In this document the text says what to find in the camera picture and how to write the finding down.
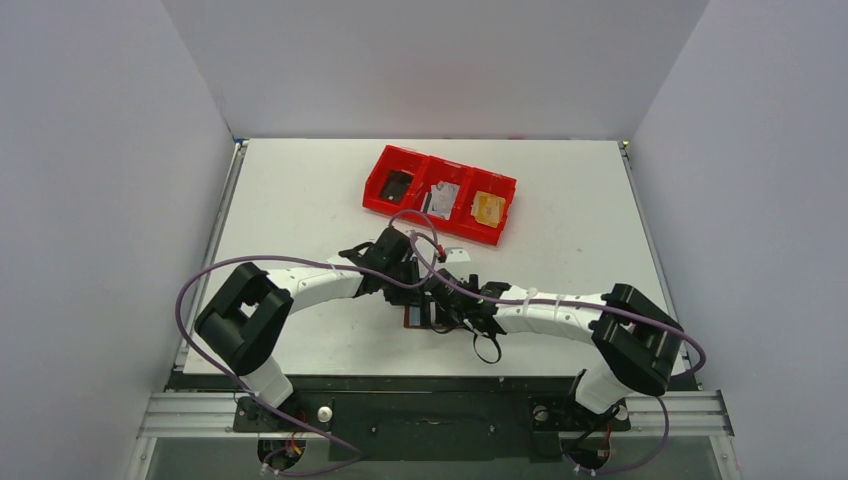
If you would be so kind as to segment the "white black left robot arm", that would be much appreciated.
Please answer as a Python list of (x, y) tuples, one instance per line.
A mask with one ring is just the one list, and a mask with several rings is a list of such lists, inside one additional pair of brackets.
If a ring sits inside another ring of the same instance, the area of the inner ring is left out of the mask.
[(343, 250), (326, 268), (297, 267), (271, 274), (253, 262), (237, 266), (194, 322), (194, 331), (259, 399), (272, 429), (298, 416), (294, 387), (272, 357), (289, 315), (325, 302), (370, 295), (418, 282), (410, 239), (388, 227), (374, 242)]

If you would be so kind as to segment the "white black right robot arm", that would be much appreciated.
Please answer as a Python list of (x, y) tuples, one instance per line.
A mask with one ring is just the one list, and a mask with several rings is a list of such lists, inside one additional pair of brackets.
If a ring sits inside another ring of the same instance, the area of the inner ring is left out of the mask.
[(538, 334), (594, 346), (601, 362), (580, 374), (563, 402), (566, 418), (578, 427), (592, 425), (631, 393), (659, 397), (669, 387), (681, 327), (631, 285), (555, 295), (506, 282), (476, 288), (442, 269), (423, 290), (454, 323), (489, 339)]

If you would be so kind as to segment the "brown leather card holder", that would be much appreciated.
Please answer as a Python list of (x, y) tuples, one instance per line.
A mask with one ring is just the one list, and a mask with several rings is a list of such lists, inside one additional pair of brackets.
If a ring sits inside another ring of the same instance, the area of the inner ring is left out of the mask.
[(420, 306), (407, 306), (404, 310), (403, 326), (407, 329), (433, 330), (435, 328), (435, 306), (426, 302)]

